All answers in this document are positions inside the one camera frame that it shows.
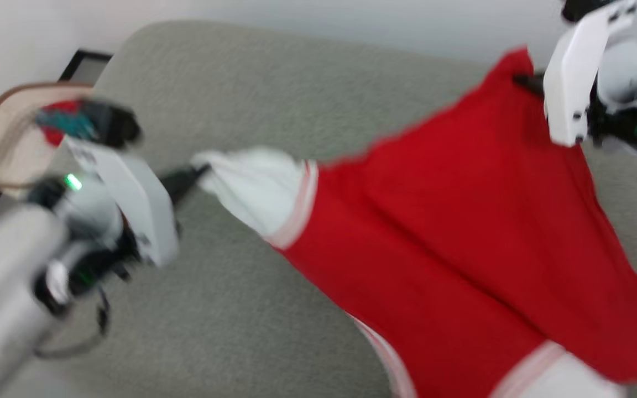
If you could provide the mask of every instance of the green led light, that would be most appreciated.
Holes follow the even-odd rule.
[[[68,187],[70,187],[70,189],[73,189],[73,191],[80,191],[80,189],[83,188],[83,183],[81,183],[80,180],[73,174],[65,176],[65,183]]]

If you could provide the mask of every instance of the red t-shirt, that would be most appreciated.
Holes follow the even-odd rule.
[[[637,380],[637,274],[581,149],[551,142],[517,73],[533,73],[525,51],[452,108],[321,166],[279,249],[395,348],[420,396],[487,396],[546,340]]]

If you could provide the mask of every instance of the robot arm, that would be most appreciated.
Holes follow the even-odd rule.
[[[122,151],[139,135],[131,112],[91,102],[81,109],[95,134],[66,131],[65,143],[84,173],[41,181],[0,219],[0,390],[78,297],[109,275],[127,275],[122,262],[175,259],[174,204],[207,170],[157,178]]]
[[[574,23],[559,40],[547,70],[515,81],[544,97],[550,137],[574,146],[622,146],[637,156],[637,39],[623,38],[636,0],[567,0]]]

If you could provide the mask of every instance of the garment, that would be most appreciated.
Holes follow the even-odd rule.
[[[597,372],[637,380],[637,275],[581,150],[550,142],[516,73],[532,73],[524,51],[453,108],[334,164],[267,149],[196,159],[214,168],[202,187],[418,396],[540,396],[577,377],[568,396],[614,396]]]

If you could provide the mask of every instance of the gray cushion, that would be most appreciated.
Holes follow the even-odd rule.
[[[256,144],[310,159],[361,151],[457,100],[485,70],[181,21],[130,38],[96,93],[134,108],[146,133],[139,153],[164,169],[203,149]],[[637,159],[587,151],[637,267]],[[179,220],[180,259],[137,271],[131,285],[111,283],[113,333],[66,375],[101,396],[389,396],[346,315],[212,197],[197,194]],[[92,332],[91,314],[83,307],[61,342]]]

